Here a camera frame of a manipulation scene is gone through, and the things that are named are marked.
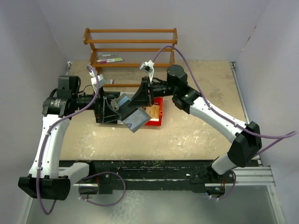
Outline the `blue grey credit card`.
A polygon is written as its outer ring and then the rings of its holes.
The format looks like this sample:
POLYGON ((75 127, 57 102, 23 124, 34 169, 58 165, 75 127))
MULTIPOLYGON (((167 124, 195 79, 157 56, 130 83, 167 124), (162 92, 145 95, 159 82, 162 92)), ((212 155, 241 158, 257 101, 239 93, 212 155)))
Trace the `blue grey credit card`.
POLYGON ((125 118, 122 123, 125 124, 131 132, 135 133, 150 119, 150 115, 148 115, 143 109, 138 108, 131 115, 125 118))

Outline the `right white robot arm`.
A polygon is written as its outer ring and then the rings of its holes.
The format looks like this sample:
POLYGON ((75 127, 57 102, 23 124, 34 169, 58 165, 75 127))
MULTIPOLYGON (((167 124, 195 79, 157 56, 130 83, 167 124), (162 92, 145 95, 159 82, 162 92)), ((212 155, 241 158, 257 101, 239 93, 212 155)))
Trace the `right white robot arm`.
POLYGON ((247 166, 261 149, 259 125, 253 121, 249 124, 240 121, 208 102, 202 93, 188 85, 188 75, 182 66, 171 65, 166 80, 153 77, 153 62, 142 63, 140 69, 148 74, 142 78, 129 106, 151 106, 154 98, 171 96, 178 109, 205 121, 232 144, 224 156, 210 165, 207 174, 210 181, 219 182, 227 171, 247 166))

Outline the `grey card holder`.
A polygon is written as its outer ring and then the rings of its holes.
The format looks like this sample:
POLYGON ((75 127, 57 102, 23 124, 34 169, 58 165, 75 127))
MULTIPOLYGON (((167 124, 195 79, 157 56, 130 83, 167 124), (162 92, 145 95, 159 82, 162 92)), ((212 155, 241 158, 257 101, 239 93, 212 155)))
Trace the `grey card holder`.
POLYGON ((127 128, 135 133, 148 121, 151 116, 139 106, 130 106, 132 99, 126 94, 121 94, 118 98, 111 100, 110 107, 118 115, 120 120, 127 128))

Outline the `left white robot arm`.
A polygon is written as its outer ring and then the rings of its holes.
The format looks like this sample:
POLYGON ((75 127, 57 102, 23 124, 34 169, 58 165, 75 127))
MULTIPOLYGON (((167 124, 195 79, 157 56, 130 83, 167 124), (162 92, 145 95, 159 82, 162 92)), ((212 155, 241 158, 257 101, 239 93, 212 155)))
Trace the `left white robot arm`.
POLYGON ((63 201, 70 188, 80 180, 91 183, 96 178, 92 162, 78 161, 59 171, 59 159, 65 133, 72 116, 95 109, 95 95, 80 95, 78 76, 60 76, 58 87, 43 103, 43 129, 40 143, 26 177, 18 186, 31 198, 63 201))

